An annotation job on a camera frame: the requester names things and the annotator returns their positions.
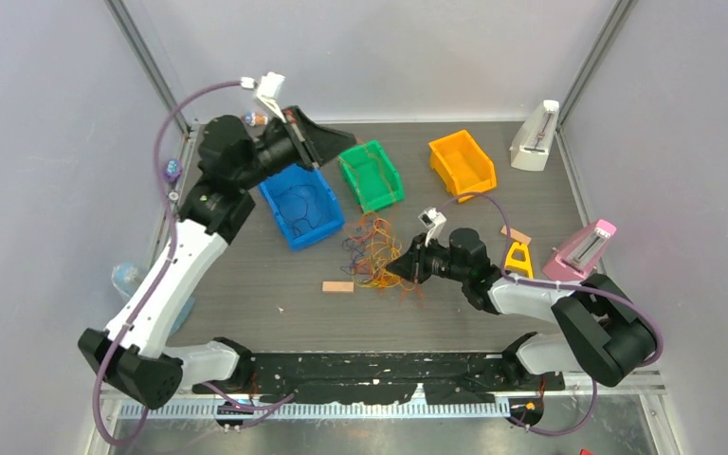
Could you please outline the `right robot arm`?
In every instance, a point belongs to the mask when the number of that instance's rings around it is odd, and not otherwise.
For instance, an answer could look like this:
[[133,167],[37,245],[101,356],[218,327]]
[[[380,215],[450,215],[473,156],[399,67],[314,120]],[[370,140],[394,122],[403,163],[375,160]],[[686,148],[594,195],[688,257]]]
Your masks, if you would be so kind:
[[614,387],[662,351],[653,325],[623,303],[625,295],[610,277],[594,274],[583,282],[521,277],[494,264],[472,228],[453,230],[445,245],[419,234],[386,268],[411,283],[431,277],[458,282],[479,311],[556,325],[553,335],[531,332],[502,351],[504,379],[516,389],[529,388],[543,374],[569,371]]

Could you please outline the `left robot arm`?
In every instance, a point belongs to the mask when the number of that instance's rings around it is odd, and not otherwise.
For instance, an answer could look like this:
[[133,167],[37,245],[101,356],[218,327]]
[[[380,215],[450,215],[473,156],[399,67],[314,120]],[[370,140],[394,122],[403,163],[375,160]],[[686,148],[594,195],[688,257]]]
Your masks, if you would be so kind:
[[149,410],[199,384],[244,391],[255,371],[248,348],[226,337],[170,347],[174,322],[253,211],[253,188],[292,165],[316,170],[355,144],[354,134],[318,125],[297,106],[285,108],[257,136],[232,115],[202,126],[196,135],[201,176],[176,212],[168,243],[122,310],[78,341],[99,384]]

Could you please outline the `green plastic bin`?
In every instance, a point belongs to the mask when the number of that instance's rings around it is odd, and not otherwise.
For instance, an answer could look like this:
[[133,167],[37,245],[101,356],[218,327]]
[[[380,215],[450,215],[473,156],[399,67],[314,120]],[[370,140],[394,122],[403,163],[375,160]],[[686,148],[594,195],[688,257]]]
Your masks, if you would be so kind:
[[405,189],[391,159],[377,140],[341,153],[339,168],[363,213],[377,212],[405,199]]

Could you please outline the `blue plastic bin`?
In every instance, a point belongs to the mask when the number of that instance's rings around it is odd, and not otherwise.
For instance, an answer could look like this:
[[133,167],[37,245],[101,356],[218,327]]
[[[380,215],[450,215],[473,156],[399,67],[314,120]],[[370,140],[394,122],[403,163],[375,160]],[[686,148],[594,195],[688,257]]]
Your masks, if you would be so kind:
[[345,218],[319,170],[291,165],[258,185],[291,250],[302,250],[341,231]]

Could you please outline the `small toy figurine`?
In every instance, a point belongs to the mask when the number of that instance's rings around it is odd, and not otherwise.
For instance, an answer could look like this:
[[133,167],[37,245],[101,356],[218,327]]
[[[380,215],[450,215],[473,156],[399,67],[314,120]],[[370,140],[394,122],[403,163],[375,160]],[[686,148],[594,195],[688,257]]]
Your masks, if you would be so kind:
[[242,115],[242,121],[249,127],[264,127],[269,122],[269,116],[263,113],[250,111]]

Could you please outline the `yellow triangular toy right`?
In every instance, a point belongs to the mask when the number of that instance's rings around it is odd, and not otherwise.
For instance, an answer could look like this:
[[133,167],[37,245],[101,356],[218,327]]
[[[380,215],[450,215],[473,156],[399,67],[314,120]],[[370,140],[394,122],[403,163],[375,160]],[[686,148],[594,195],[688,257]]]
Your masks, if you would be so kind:
[[506,253],[504,269],[520,274],[521,277],[533,279],[534,267],[527,244],[513,241]]

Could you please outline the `orange plastic bin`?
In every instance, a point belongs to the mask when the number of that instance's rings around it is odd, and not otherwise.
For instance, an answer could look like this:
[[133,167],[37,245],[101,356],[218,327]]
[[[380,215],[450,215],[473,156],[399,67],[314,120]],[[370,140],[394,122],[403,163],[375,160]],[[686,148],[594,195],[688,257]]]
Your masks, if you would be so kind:
[[494,162],[467,130],[432,140],[428,146],[430,168],[449,194],[459,196],[458,204],[473,198],[466,192],[489,192],[498,186]]

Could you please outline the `small wooden block right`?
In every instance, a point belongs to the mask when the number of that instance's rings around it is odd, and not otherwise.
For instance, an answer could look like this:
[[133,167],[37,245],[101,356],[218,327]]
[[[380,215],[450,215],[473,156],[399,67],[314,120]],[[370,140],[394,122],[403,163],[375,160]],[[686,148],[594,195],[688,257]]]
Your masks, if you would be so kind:
[[525,233],[514,229],[514,228],[508,228],[507,226],[503,226],[500,229],[500,233],[507,238],[511,238],[513,242],[518,242],[523,245],[529,245],[532,242],[532,238]]

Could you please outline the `purple round toy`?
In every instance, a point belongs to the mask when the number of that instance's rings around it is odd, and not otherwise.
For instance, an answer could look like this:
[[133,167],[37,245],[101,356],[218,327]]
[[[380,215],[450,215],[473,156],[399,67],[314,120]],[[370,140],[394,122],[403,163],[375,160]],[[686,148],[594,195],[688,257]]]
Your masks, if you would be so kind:
[[167,161],[163,168],[162,176],[167,184],[174,184],[181,176],[183,166],[181,162],[176,159],[170,159]]

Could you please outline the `white metronome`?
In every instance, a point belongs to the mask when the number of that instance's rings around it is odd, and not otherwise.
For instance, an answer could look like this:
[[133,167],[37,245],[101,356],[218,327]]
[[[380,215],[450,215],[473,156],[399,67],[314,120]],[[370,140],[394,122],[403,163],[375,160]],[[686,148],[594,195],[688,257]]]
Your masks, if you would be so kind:
[[542,172],[554,142],[560,103],[544,100],[521,125],[510,147],[510,165],[527,172]]

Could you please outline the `pink metronome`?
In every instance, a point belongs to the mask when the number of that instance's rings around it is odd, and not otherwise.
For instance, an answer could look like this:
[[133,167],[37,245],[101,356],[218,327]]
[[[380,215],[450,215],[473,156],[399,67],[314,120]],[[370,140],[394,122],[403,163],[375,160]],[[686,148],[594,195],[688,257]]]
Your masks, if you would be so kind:
[[616,230],[604,219],[589,223],[554,250],[542,266],[542,273],[554,281],[585,280],[597,267]]

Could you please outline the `clear blue plastic container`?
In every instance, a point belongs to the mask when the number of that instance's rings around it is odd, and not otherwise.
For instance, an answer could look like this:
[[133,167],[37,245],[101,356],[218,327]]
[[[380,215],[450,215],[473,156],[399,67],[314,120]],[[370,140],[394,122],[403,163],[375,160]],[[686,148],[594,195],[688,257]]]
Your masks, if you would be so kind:
[[[145,269],[139,268],[137,265],[132,263],[122,263],[116,265],[113,268],[111,274],[111,283],[117,290],[118,294],[121,296],[122,300],[124,302],[128,302],[131,297],[136,293],[140,285],[143,283],[146,275],[147,272]],[[191,314],[195,302],[195,296],[191,294],[187,298],[186,303],[175,318],[169,336],[173,336],[181,329],[181,327]]]

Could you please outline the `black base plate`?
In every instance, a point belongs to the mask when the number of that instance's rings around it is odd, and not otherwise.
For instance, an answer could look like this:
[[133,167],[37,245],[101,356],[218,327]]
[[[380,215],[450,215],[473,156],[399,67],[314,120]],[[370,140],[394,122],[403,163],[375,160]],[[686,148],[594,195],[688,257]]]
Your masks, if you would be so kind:
[[275,403],[291,395],[297,404],[404,404],[422,390],[431,405],[482,404],[498,392],[562,391],[557,373],[522,376],[492,353],[259,353],[233,376],[193,386],[257,395]]

